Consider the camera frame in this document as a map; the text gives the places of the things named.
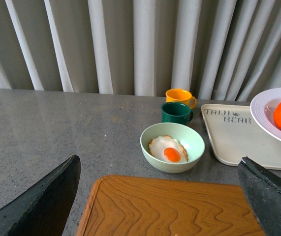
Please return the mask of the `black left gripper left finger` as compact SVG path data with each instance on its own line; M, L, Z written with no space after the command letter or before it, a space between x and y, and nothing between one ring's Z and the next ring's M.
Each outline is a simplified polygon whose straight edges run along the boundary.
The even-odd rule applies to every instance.
M76 197L81 162L73 155L0 209L0 236L61 236Z

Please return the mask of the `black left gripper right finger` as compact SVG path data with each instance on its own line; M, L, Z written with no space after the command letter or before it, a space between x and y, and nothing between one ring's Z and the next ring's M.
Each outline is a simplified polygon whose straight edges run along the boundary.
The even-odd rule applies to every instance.
M281 178L248 157L238 164L241 188L263 232L281 236Z

